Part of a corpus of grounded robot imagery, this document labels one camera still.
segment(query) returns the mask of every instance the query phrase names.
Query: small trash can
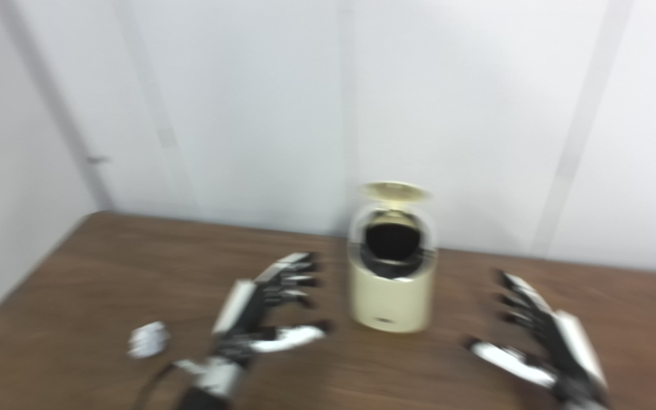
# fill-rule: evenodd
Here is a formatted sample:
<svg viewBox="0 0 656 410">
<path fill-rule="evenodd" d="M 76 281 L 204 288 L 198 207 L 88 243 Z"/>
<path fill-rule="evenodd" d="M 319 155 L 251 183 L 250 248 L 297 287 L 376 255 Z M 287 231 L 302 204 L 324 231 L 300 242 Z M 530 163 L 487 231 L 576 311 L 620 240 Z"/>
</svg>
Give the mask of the small trash can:
<svg viewBox="0 0 656 410">
<path fill-rule="evenodd" d="M 353 317 L 378 330 L 417 332 L 429 324 L 437 246 L 429 217 L 412 204 L 428 194 L 403 182 L 374 182 L 365 191 L 374 202 L 348 232 Z"/>
</svg>

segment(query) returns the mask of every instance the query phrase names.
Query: white wall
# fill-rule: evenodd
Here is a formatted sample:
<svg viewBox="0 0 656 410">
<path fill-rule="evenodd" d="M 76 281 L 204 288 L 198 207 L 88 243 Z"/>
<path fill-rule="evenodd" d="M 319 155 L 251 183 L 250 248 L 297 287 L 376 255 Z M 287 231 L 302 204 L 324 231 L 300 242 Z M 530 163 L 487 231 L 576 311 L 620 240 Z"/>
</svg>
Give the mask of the white wall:
<svg viewBox="0 0 656 410">
<path fill-rule="evenodd" d="M 651 0 L 18 3 L 119 210 L 333 233 L 402 179 L 445 247 L 656 268 Z"/>
<path fill-rule="evenodd" d="M 445 247 L 530 255 L 605 7 L 357 0 L 360 182 L 427 187 Z"/>
<path fill-rule="evenodd" d="M 656 269 L 656 1 L 637 0 L 552 259 Z"/>
<path fill-rule="evenodd" d="M 96 208 L 0 19 L 0 300 Z"/>
</svg>

